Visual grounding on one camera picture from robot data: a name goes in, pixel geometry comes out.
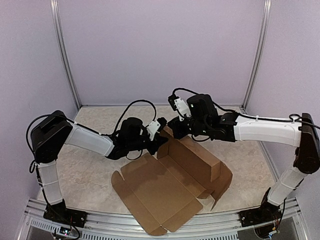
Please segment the brown cardboard box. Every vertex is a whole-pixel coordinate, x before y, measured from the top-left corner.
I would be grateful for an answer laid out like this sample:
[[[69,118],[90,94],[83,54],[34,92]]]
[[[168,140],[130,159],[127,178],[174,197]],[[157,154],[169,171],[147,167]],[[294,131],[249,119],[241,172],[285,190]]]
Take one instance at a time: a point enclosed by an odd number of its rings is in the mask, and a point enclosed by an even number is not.
[[[217,157],[189,136],[168,141],[156,156],[145,153],[120,171],[111,184],[129,212],[151,236],[176,232],[203,209],[200,199],[218,201],[230,187],[233,173]]]

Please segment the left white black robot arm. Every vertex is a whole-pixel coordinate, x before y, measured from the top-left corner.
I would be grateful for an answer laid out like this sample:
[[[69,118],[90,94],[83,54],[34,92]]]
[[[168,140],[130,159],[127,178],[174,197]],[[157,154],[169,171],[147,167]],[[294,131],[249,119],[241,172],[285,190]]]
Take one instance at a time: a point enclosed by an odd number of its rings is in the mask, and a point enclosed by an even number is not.
[[[33,154],[38,183],[48,205],[50,214],[63,223],[70,218],[70,211],[60,189],[57,159],[64,145],[71,145],[101,155],[109,160],[119,160],[130,152],[148,151],[154,155],[168,138],[160,135],[167,125],[164,117],[151,121],[147,126],[141,119],[129,117],[120,129],[112,134],[103,134],[77,123],[61,110],[36,118],[35,127],[28,126],[26,142]]]

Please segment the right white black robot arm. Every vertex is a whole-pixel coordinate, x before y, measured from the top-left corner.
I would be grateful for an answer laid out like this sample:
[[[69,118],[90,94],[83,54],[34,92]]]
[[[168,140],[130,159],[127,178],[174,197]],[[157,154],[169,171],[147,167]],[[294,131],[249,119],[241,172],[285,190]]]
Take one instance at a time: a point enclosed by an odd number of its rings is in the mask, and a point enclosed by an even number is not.
[[[184,101],[175,93],[168,97],[171,108],[178,113],[168,127],[175,139],[187,135],[206,136],[224,142],[259,141],[295,147],[295,160],[280,179],[266,192],[256,218],[266,222],[286,197],[299,187],[307,175],[320,168],[320,140],[318,126],[310,114],[291,114],[288,118],[259,117],[225,110],[219,115],[219,106],[208,94],[195,93]]]

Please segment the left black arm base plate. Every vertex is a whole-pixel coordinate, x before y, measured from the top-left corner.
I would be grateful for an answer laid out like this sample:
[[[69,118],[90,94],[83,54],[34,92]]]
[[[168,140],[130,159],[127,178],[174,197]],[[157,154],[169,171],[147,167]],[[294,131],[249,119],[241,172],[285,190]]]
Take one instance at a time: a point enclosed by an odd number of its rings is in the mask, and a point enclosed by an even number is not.
[[[47,220],[77,228],[85,226],[87,216],[88,213],[85,211],[67,208],[64,201],[47,205],[43,214]]]

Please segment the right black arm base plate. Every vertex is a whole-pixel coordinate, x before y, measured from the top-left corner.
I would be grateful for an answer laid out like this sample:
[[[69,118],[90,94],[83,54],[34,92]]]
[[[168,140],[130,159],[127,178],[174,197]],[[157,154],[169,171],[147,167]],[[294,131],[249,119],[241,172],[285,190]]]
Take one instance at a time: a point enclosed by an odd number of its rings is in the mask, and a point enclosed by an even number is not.
[[[238,213],[242,227],[259,225],[281,218],[282,212],[280,206],[268,202],[270,189],[265,192],[259,207],[242,210]]]

